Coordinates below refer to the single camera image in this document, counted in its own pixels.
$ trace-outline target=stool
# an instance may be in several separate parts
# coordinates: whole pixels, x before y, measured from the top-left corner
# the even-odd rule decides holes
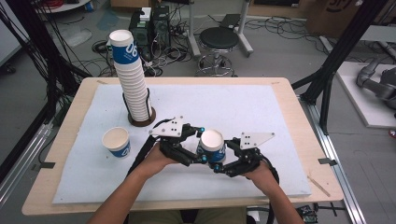
[[[222,77],[229,73],[232,77],[236,77],[231,61],[220,53],[233,51],[238,40],[238,35],[228,28],[213,27],[202,31],[198,43],[202,48],[213,53],[201,57],[195,76],[197,77],[201,72],[205,74],[210,72],[213,77]]]

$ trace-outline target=wooden table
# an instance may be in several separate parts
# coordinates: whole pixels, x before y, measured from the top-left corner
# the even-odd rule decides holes
[[[312,203],[334,202],[343,199],[343,192],[331,167],[318,162],[318,159],[325,158],[325,155],[287,79],[282,77],[149,77],[146,78],[146,82],[148,85],[271,85],[312,190],[312,194],[308,197],[290,198],[290,200],[293,203]],[[99,203],[52,204],[52,199],[58,188],[67,155],[77,138],[78,129],[91,105],[96,88],[99,85],[119,83],[120,81],[116,77],[89,77],[83,80],[46,158],[46,161],[56,162],[56,165],[53,169],[42,169],[39,172],[22,208],[22,212],[26,216],[93,212],[100,206]],[[261,204],[268,204],[268,200],[140,202],[135,203],[132,210]]]

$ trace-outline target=blue logo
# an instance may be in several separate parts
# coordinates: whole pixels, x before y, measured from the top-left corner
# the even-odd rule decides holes
[[[198,145],[196,152],[206,155],[208,162],[222,162],[225,158],[225,145],[223,145],[223,147],[217,151],[207,151]]]
[[[114,62],[120,64],[134,63],[139,58],[139,53],[137,52],[137,47],[135,43],[132,43],[126,47],[116,47],[113,48],[113,58]]]
[[[130,149],[131,149],[131,144],[128,142],[128,144],[124,148],[118,151],[111,151],[111,153],[113,153],[115,157],[124,157],[128,155]]]

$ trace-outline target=cardboard box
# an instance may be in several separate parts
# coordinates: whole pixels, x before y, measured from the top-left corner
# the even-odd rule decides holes
[[[151,7],[150,0],[111,0],[112,7]]]
[[[306,29],[315,35],[338,38],[349,25],[361,4],[359,0],[317,1],[306,20]]]
[[[311,11],[315,2],[315,0],[300,0],[298,7],[279,7],[250,4],[247,14],[249,16],[278,16],[294,19],[305,19],[307,18],[308,12]]]

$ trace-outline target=white board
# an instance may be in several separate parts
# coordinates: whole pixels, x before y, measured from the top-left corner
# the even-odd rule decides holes
[[[358,73],[366,65],[367,63],[344,62],[338,69],[337,76],[366,127],[396,128],[396,118],[394,118],[396,110],[387,107],[382,100],[375,97],[372,91],[356,85]],[[393,67],[395,65],[379,64],[371,79],[379,82],[382,72]]]
[[[103,202],[124,179],[152,126],[175,116],[183,116],[192,126],[217,129],[224,139],[240,137],[242,132],[275,133],[276,136],[262,144],[260,150],[278,170],[282,189],[289,196],[311,194],[271,86],[152,85],[149,88],[157,118],[148,127],[136,128],[127,120],[120,85],[98,87],[66,160],[54,203]],[[101,144],[102,135],[114,126],[130,132],[131,153],[127,158],[114,158]],[[197,143],[198,139],[192,136],[182,146],[194,151]],[[227,149],[226,158],[225,163],[236,160],[230,149]],[[240,197],[263,195],[242,176],[230,178],[214,174],[202,164],[190,167],[173,164],[152,177],[137,200]]]

